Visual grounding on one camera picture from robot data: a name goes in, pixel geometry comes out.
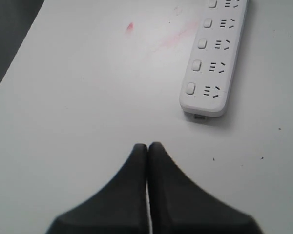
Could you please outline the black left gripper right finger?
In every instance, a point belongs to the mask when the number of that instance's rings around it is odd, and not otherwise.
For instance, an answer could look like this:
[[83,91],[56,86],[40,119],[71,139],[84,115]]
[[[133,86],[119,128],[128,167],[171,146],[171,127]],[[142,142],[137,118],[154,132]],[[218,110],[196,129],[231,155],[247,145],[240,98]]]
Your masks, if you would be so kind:
[[155,234],[261,234],[253,217],[196,185],[164,146],[148,149],[148,195]]

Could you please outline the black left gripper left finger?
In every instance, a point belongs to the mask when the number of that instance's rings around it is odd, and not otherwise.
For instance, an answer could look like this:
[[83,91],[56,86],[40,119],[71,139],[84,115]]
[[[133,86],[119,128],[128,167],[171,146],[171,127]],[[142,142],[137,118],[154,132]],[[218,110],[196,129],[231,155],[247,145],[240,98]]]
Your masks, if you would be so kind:
[[49,234],[146,234],[147,146],[135,144],[118,173],[94,196],[59,215]]

